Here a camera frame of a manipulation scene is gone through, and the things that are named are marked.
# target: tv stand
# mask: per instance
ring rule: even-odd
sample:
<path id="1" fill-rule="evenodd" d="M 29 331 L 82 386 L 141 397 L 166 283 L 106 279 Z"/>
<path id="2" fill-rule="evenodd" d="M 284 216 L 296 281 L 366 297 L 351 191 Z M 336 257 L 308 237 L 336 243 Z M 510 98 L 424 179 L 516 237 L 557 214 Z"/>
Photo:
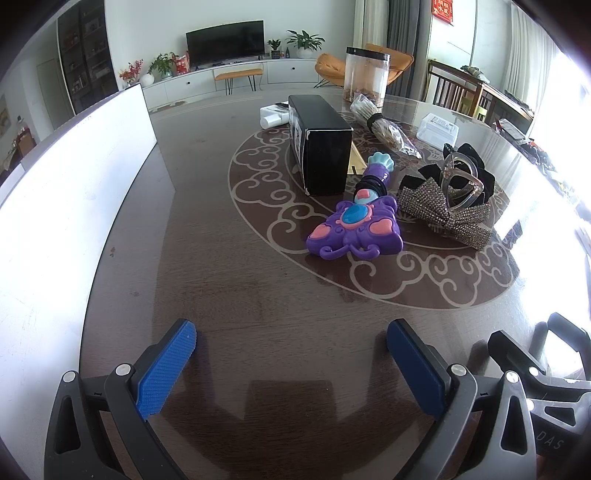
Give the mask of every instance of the tv stand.
<path id="1" fill-rule="evenodd" d="M 298 89 L 312 88 L 319 81 L 314 67 L 316 59 L 264 59 L 241 60 L 234 64 L 208 66 L 194 72 L 155 82 L 144 88 L 144 98 L 148 109 L 184 101 L 195 102 L 206 98 L 226 95 L 226 80 L 215 81 L 220 74 L 238 70 L 262 69 L 263 74 L 256 77 L 256 89 Z M 234 78 L 232 93 L 246 93 L 254 90 L 248 78 Z"/>

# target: rhinestone bow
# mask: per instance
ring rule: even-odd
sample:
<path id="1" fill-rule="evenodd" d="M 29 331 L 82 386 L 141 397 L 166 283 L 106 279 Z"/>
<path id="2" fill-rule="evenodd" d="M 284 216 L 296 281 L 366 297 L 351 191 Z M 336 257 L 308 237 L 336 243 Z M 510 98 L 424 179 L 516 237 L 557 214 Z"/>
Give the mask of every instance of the rhinestone bow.
<path id="1" fill-rule="evenodd" d="M 480 224 L 488 220 L 488 203 L 463 210 L 450 211 L 445 195 L 432 178 L 416 190 L 403 187 L 398 192 L 398 208 L 429 224 L 441 226 L 448 235 L 469 247 L 481 250 L 491 238 L 491 231 Z"/>

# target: white flower pot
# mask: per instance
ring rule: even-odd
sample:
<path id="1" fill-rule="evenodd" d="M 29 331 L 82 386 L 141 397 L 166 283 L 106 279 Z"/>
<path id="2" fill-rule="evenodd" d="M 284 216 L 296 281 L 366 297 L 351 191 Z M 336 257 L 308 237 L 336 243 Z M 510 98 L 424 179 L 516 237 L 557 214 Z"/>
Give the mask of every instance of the white flower pot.
<path id="1" fill-rule="evenodd" d="M 314 56 L 314 50 L 311 50 L 309 48 L 298 48 L 297 56 L 301 59 L 310 59 Z"/>
<path id="2" fill-rule="evenodd" d="M 142 78 L 139 79 L 139 82 L 142 84 L 142 87 L 149 87 L 154 83 L 154 75 L 146 73 L 146 75 L 143 75 Z"/>

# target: gray curtain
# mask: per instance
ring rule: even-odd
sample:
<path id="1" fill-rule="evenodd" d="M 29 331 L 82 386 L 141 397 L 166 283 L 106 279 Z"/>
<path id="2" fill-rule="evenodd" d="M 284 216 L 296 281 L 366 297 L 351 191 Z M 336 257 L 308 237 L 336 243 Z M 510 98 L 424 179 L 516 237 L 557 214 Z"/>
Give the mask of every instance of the gray curtain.
<path id="1" fill-rule="evenodd" d="M 419 0 L 389 0 L 389 3 L 387 47 L 416 57 L 421 2 Z M 409 98 L 413 75 L 414 63 L 388 86 L 387 92 L 390 95 Z"/>

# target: pink heart decoration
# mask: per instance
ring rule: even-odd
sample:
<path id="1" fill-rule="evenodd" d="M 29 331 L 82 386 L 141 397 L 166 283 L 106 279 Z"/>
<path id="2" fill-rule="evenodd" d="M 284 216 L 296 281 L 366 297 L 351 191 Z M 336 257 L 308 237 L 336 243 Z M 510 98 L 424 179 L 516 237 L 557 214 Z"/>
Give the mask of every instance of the pink heart decoration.
<path id="1" fill-rule="evenodd" d="M 369 231 L 375 235 L 388 235 L 392 233 L 392 220 L 382 218 L 379 222 L 374 222 L 369 226 Z"/>
<path id="2" fill-rule="evenodd" d="M 316 240 L 318 238 L 324 238 L 330 233 L 330 226 L 325 223 L 321 223 L 317 226 L 314 231 L 310 234 L 310 238 Z"/>

